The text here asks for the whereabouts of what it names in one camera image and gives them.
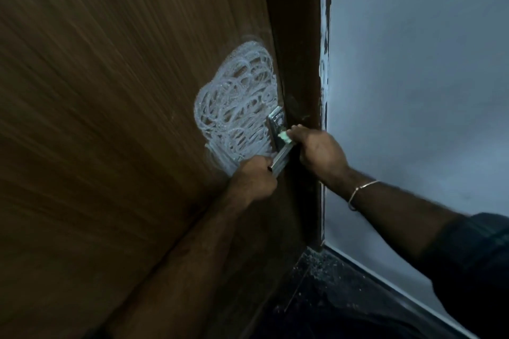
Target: floor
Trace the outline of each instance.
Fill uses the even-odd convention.
[[[251,339],[398,337],[461,333],[327,249],[307,249],[267,303]]]

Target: wooden door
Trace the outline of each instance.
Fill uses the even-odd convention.
[[[194,99],[245,41],[274,57],[266,3],[0,0],[0,9],[0,336],[80,337],[224,185]],[[206,336],[238,336],[299,255],[292,199],[282,177],[240,220]]]

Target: green sponge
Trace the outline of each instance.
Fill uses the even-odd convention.
[[[289,139],[288,135],[286,134],[286,130],[282,131],[277,135],[279,138],[281,138],[285,143],[289,144],[292,142],[292,140]]]

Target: forearm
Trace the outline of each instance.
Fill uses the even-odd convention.
[[[349,168],[347,172],[329,178],[327,184],[348,201],[355,188],[371,181],[371,177]],[[462,216],[382,182],[359,190],[352,205],[400,256],[414,266],[438,233]]]
[[[235,223],[249,205],[227,190],[106,323],[115,339],[193,338],[207,317]]]

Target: bracelet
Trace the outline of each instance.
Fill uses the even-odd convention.
[[[357,188],[355,188],[355,190],[353,191],[352,193],[352,197],[350,197],[350,200],[348,200],[348,207],[350,208],[350,210],[353,210],[353,211],[356,211],[357,209],[355,209],[353,206],[352,206],[352,200],[353,200],[353,197],[355,196],[355,194],[360,190],[360,189],[364,189],[366,186],[370,186],[371,184],[376,184],[377,182],[379,182],[378,180],[375,180],[375,181],[371,181],[371,182],[368,182],[367,184],[364,184],[364,185],[361,185],[361,186],[358,186]]]

